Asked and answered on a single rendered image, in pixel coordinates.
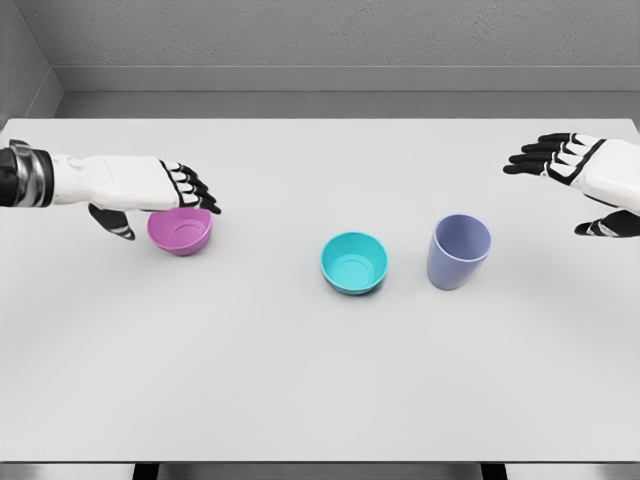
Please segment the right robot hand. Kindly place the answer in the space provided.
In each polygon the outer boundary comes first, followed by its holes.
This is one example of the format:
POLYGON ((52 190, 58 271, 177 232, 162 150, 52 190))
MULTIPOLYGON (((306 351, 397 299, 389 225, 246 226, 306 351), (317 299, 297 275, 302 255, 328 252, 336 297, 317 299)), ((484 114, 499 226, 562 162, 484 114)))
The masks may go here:
POLYGON ((552 133, 509 157, 508 175, 546 177, 614 212, 574 228, 579 236, 640 237, 640 144, 580 133, 552 133))

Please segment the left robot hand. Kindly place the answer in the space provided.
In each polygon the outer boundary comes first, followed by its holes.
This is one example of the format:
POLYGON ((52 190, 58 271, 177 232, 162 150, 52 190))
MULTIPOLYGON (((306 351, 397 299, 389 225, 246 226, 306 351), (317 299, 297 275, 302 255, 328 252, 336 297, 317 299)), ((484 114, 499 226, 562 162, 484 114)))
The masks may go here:
POLYGON ((89 213, 108 232, 133 241, 129 211, 176 208, 221 209, 208 186, 189 166, 152 156, 104 156, 86 160, 89 213))

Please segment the pink bowl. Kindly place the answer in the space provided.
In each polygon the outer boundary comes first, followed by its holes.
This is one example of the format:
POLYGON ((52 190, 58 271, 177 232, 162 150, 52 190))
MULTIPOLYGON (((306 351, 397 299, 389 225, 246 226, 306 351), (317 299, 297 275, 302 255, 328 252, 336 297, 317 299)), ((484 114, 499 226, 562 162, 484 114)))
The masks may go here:
POLYGON ((175 208, 153 212, 147 220, 152 243, 175 256, 189 256, 202 250, 212 228, 212 213, 197 208, 175 208))

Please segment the lavender cup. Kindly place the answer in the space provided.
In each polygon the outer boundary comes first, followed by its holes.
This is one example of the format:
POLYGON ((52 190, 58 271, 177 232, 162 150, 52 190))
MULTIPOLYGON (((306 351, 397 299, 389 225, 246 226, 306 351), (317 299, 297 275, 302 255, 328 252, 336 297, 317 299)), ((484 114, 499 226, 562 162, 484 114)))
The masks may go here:
POLYGON ((434 227, 427 258, 430 282, 441 290, 465 285, 489 255, 492 236, 478 218, 453 214, 434 227))

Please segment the teal bowl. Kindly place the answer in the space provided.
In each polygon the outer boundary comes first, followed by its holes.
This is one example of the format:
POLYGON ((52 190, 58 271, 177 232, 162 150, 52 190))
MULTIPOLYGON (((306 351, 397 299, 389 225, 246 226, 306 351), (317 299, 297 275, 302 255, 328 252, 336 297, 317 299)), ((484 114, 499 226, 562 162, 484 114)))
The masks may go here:
POLYGON ((325 280, 338 292, 358 296, 377 288, 389 266, 388 253, 375 237, 343 232, 330 238, 320 253, 325 280))

